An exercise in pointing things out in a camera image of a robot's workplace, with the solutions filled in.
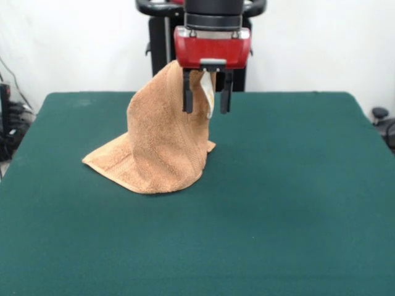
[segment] towel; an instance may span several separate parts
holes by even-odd
[[[131,99],[127,133],[88,154],[82,162],[99,174],[137,193],[156,194],[185,189],[206,165],[210,99],[193,70],[189,85],[193,113],[183,112],[183,71],[175,60]],[[210,73],[213,88],[215,73]]]

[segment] black knob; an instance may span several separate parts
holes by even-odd
[[[372,113],[377,120],[383,120],[389,115],[388,110],[381,107],[373,108]]]

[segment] white wall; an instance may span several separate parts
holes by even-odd
[[[0,55],[36,108],[54,91],[132,91],[151,77],[134,0],[0,4]],[[366,114],[395,112],[393,15],[393,0],[269,0],[253,21],[247,90],[349,91]]]

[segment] white tag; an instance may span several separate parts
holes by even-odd
[[[207,114],[207,118],[211,119],[212,113],[214,111],[214,89],[212,87],[212,80],[210,72],[205,71],[203,73],[202,79],[200,80],[200,85],[206,95],[206,99],[209,103],[209,113]]]

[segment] green tablecloth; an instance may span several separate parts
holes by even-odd
[[[395,295],[395,160],[350,95],[235,94],[201,180],[157,196],[81,163],[130,97],[46,99],[0,185],[0,295]]]

